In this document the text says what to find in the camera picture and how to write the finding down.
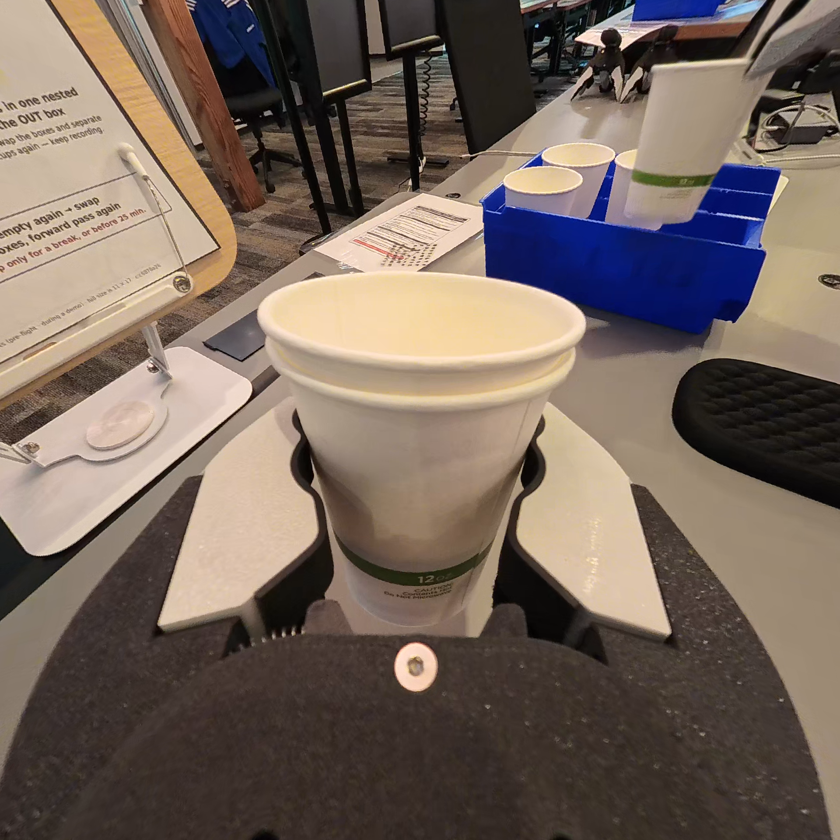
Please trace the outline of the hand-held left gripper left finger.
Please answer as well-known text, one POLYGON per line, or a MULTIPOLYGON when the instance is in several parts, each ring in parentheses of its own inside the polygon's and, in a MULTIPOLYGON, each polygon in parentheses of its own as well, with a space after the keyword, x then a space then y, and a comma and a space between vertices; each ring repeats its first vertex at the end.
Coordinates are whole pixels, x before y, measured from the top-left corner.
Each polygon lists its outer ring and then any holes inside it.
POLYGON ((157 625, 165 633, 234 618, 266 634, 257 596, 319 536, 311 488, 292 473, 302 441, 286 397, 206 466, 157 625))

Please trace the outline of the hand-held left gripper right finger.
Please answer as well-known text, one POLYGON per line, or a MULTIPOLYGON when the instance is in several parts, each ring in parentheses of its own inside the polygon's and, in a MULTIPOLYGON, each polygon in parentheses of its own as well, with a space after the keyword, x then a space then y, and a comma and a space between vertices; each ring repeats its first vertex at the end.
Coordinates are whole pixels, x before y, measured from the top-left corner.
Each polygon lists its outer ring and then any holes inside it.
POLYGON ((511 505, 507 584, 540 632, 566 643, 592 624, 660 643, 671 635, 631 480, 552 404, 511 505))

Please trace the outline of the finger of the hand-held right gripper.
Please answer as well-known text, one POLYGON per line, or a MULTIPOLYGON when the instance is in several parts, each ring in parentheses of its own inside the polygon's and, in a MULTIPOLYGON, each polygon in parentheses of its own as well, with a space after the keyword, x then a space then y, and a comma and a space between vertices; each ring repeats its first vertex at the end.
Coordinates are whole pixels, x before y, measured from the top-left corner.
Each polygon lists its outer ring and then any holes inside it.
POLYGON ((764 27, 751 43, 746 78, 776 71, 802 56, 838 49, 838 16, 795 16, 764 27))

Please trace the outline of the white paper cup green stripe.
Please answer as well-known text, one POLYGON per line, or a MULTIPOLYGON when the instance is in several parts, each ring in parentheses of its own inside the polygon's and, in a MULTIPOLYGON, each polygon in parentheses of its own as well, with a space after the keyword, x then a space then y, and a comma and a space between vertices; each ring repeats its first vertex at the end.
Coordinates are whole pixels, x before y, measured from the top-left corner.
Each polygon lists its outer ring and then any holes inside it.
POLYGON ((573 170, 581 175, 582 184, 574 192, 570 215, 588 218, 595 205, 615 151, 600 143, 562 143, 547 148, 541 154, 543 165, 573 170))
POLYGON ((659 230, 660 220, 630 217, 626 213, 627 193, 632 181, 637 150, 627 150, 614 160, 612 188, 605 213, 605 222, 616 226, 659 230))
POLYGON ((586 320, 573 303, 508 280, 376 271, 315 277, 258 307, 275 366, 367 392, 490 392, 570 361, 586 320))
POLYGON ((271 340, 308 440, 350 592, 398 626, 464 608, 484 568, 551 391, 574 365, 463 395, 387 395, 295 370, 271 340))
POLYGON ((625 215, 659 224, 695 216, 772 77, 752 76, 751 66, 712 59, 652 69, 625 215))
POLYGON ((506 174, 502 184, 507 207, 570 216, 583 177, 569 168, 535 165, 506 174))

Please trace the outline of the blue plastic bin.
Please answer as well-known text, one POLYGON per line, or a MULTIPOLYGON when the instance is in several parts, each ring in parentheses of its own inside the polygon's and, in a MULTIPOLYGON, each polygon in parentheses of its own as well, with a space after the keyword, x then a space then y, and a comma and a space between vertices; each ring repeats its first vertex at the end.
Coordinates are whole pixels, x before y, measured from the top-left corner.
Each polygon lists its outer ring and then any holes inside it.
POLYGON ((510 208, 503 184, 486 194, 486 274, 688 333, 738 321, 765 261, 781 171, 726 163, 689 222, 647 230, 606 222, 615 168, 587 219, 510 208))
POLYGON ((633 21, 651 22, 707 18, 713 16, 725 1, 636 1, 633 21))

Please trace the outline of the idle black hand-held gripper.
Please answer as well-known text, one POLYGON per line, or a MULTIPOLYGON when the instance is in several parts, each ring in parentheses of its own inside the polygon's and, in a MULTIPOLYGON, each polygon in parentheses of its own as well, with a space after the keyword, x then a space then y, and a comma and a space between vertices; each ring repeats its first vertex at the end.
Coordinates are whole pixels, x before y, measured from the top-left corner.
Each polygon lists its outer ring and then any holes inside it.
POLYGON ((600 93, 612 93, 616 102, 621 101, 625 87, 622 35, 615 28, 607 28, 601 33, 601 42, 602 46, 572 88, 571 100, 586 93, 596 83, 600 93))
POLYGON ((670 24, 662 27, 655 35, 653 42, 647 47, 640 59, 634 65, 630 76, 626 79, 622 96, 617 100, 625 103, 630 99, 645 96, 652 85, 652 71, 659 65, 669 65, 678 60, 676 37, 679 26, 670 24))

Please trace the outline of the black desk strip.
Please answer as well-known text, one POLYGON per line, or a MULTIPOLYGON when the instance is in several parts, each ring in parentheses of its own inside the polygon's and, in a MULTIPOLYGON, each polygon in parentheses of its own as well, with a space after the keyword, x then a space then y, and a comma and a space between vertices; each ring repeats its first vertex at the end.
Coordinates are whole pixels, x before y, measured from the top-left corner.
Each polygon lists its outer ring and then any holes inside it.
POLYGON ((258 312, 253 310, 225 329, 203 341, 211 351, 226 355, 236 362, 244 362, 265 346, 266 335, 259 326, 258 312))

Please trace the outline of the black quilted wrist pad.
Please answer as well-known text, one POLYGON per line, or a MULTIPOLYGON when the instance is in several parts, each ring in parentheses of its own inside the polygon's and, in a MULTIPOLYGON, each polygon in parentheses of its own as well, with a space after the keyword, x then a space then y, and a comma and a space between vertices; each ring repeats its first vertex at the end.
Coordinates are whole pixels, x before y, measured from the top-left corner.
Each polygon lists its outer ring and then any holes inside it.
POLYGON ((680 379, 679 436, 740 474, 839 509, 839 385, 747 360, 711 359, 680 379))

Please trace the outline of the black high-back chair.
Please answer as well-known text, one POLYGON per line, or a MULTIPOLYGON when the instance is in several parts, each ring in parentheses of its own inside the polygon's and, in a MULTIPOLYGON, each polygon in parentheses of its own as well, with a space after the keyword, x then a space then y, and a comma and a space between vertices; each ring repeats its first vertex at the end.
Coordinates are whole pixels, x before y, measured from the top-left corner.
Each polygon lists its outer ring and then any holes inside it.
POLYGON ((518 1, 436 1, 470 154, 537 111, 518 1))

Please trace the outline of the printed sheet in plastic sleeve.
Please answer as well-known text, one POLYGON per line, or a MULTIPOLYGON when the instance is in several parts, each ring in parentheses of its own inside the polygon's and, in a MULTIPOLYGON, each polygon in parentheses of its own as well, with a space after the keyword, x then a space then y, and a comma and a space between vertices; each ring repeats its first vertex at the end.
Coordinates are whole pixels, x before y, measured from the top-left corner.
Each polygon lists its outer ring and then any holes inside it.
POLYGON ((346 227, 315 248, 352 270, 417 272, 480 235, 480 205, 415 193, 346 227))

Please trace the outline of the black framed board stand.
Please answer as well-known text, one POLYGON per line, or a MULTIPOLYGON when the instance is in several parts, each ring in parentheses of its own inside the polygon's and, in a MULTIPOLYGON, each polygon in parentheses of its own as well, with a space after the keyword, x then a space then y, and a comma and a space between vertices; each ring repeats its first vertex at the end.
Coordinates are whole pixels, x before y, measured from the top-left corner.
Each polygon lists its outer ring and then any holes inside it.
POLYGON ((384 56, 402 61, 411 190, 421 189, 425 166, 417 57, 444 44, 438 31, 435 1, 379 1, 384 56))
POLYGON ((269 9, 287 73, 315 129, 332 195, 325 203, 315 182, 311 206, 325 222, 327 212, 360 217, 365 209, 346 102, 372 89, 364 4, 275 1, 269 9))

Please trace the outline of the printed instruction sheet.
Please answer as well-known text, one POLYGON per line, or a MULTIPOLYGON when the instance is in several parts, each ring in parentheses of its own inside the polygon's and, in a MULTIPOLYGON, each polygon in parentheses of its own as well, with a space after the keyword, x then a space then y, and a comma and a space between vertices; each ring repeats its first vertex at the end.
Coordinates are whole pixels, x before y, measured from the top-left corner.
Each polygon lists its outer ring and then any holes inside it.
POLYGON ((1 26, 5 362, 218 245, 52 6, 1 26))

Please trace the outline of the black office chair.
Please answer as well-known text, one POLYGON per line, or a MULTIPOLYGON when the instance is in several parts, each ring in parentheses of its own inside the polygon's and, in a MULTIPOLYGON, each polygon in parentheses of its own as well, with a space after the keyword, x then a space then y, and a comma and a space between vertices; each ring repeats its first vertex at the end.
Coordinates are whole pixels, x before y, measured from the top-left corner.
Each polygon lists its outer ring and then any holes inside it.
POLYGON ((248 57, 240 60, 232 68, 222 66, 220 71, 222 74, 217 77, 217 81, 231 118, 244 123, 257 142, 257 152, 250 155, 248 160, 255 173, 259 168, 262 169, 266 191, 274 193, 276 187, 270 180, 272 162, 302 168, 299 159, 271 150, 264 142, 263 126, 271 120, 277 122, 280 128, 284 124, 281 93, 266 82, 248 57))

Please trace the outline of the blue jacket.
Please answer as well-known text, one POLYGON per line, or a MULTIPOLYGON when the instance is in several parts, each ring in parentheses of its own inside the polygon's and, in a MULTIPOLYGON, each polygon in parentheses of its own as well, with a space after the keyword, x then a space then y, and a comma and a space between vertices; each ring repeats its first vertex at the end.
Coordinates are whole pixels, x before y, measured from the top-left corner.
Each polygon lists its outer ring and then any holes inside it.
POLYGON ((275 88, 266 38, 246 1, 187 1, 224 95, 275 88))

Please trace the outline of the wooden post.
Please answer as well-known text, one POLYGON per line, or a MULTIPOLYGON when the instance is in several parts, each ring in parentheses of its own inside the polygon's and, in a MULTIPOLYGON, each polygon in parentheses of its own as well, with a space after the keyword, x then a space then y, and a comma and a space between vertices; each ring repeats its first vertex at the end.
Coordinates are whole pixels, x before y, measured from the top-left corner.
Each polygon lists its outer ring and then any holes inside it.
POLYGON ((144 1, 145 16, 236 212, 265 203, 184 1, 144 1))

